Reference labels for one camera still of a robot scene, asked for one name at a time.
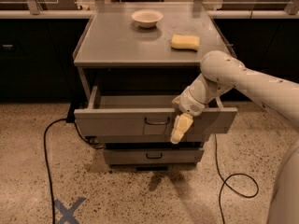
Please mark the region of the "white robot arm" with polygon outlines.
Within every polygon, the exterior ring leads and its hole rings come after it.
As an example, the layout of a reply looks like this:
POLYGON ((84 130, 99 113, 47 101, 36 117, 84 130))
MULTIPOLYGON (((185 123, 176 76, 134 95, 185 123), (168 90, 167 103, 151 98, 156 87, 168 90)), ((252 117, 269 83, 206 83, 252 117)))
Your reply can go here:
MULTIPOLYGON (((173 103, 176 117, 170 142, 177 144, 205 105, 230 89, 236 89, 264 110, 299 131, 299 87, 248 69, 238 59, 219 50, 210 51, 200 62, 201 74, 173 103)), ((299 141, 286 151, 278 168, 267 224, 299 224, 299 141)))

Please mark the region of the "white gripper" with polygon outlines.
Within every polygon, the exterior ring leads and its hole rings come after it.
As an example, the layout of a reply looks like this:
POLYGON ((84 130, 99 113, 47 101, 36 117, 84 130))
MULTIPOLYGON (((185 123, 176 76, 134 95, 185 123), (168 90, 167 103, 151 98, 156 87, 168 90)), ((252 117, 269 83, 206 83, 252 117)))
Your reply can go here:
POLYGON ((189 88, 186 88, 180 96, 175 97, 172 100, 172 105, 178 107, 183 113, 176 116, 170 137, 172 144, 178 144, 192 126, 193 117, 199 116, 205 106, 192 97, 189 88))

